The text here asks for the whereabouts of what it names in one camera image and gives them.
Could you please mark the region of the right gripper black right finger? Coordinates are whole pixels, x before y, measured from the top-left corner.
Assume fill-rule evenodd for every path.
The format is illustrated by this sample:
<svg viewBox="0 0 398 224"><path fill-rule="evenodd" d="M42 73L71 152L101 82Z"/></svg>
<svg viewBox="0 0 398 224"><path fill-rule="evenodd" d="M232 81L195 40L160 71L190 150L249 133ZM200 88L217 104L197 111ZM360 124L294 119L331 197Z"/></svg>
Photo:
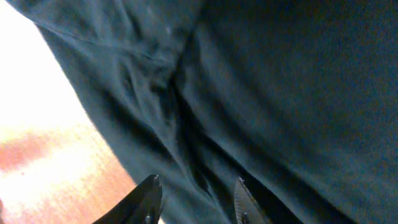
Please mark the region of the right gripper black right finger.
<svg viewBox="0 0 398 224"><path fill-rule="evenodd" d="M237 179L234 187L234 210L237 224L272 224L241 177Z"/></svg>

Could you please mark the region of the black t-shirt white logo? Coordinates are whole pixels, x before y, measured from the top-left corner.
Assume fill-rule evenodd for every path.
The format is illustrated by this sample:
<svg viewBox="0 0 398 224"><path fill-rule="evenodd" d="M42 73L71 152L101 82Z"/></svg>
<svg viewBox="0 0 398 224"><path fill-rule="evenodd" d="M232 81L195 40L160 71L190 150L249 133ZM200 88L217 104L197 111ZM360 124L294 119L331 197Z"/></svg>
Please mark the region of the black t-shirt white logo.
<svg viewBox="0 0 398 224"><path fill-rule="evenodd" d="M397 2L11 1L169 223L397 222Z"/></svg>

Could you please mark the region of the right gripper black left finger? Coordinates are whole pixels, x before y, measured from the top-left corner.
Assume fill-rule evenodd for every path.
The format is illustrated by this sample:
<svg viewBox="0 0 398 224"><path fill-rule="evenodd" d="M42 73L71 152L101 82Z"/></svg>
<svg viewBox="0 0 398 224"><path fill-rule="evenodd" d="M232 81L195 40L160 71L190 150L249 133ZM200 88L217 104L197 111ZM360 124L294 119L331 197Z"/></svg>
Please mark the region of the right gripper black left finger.
<svg viewBox="0 0 398 224"><path fill-rule="evenodd" d="M161 203L159 176L152 174L93 224L158 224Z"/></svg>

